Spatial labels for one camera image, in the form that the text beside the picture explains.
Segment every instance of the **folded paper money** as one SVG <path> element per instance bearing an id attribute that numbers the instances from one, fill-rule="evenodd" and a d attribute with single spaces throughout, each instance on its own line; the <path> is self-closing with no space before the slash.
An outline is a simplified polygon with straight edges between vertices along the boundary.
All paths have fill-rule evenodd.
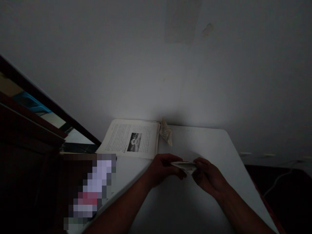
<path id="1" fill-rule="evenodd" d="M 168 145 L 172 146 L 172 130 L 169 128 L 164 118 L 162 118 L 159 135 L 161 135 L 161 137 L 168 143 Z"/>
<path id="2" fill-rule="evenodd" d="M 188 161 L 172 162 L 171 165 L 176 166 L 182 171 L 188 172 L 190 174 L 193 174 L 193 172 L 197 169 L 196 163 Z"/>

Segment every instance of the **person's left hand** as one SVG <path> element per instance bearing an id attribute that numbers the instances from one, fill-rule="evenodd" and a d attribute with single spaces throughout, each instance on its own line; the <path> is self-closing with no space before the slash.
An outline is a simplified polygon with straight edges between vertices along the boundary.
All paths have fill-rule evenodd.
<path id="1" fill-rule="evenodd" d="M 186 178 L 187 175 L 179 168 L 172 166 L 171 162 L 182 161 L 182 158 L 172 154 L 157 154 L 144 173 L 144 176 L 148 178 L 151 188 L 159 185 L 169 175 L 176 175 L 181 180 Z"/>

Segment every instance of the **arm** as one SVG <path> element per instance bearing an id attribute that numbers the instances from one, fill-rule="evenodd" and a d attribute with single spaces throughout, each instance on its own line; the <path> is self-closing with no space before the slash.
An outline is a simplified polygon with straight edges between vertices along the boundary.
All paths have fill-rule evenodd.
<path id="1" fill-rule="evenodd" d="M 216 199 L 237 233 L 275 234 L 228 184 L 215 165 L 203 158 L 197 158 L 194 162 L 198 167 L 193 173 L 195 182 Z"/>
<path id="2" fill-rule="evenodd" d="M 170 165 L 170 162 L 181 160 L 171 154 L 156 155 L 146 172 L 88 227 L 85 234 L 126 233 L 153 187 L 169 175 L 177 175 L 180 179 L 186 177 L 184 172 Z"/>

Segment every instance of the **book page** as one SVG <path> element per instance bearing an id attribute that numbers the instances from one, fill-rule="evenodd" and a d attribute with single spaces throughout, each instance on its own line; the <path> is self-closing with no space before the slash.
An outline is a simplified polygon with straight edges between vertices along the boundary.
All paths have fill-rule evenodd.
<path id="1" fill-rule="evenodd" d="M 158 129 L 158 122 L 113 120 L 96 153 L 153 159 L 157 152 Z"/>

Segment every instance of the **blue object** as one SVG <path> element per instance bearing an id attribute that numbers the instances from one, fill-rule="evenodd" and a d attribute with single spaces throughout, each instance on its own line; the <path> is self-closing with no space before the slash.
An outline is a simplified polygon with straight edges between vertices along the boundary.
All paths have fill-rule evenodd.
<path id="1" fill-rule="evenodd" d="M 35 99 L 33 96 L 25 91 L 13 96 L 12 99 L 35 113 L 42 111 L 45 111 L 47 113 L 52 112 L 49 108 L 47 108 L 45 105 L 43 105 L 41 102 L 39 102 L 37 99 Z"/>

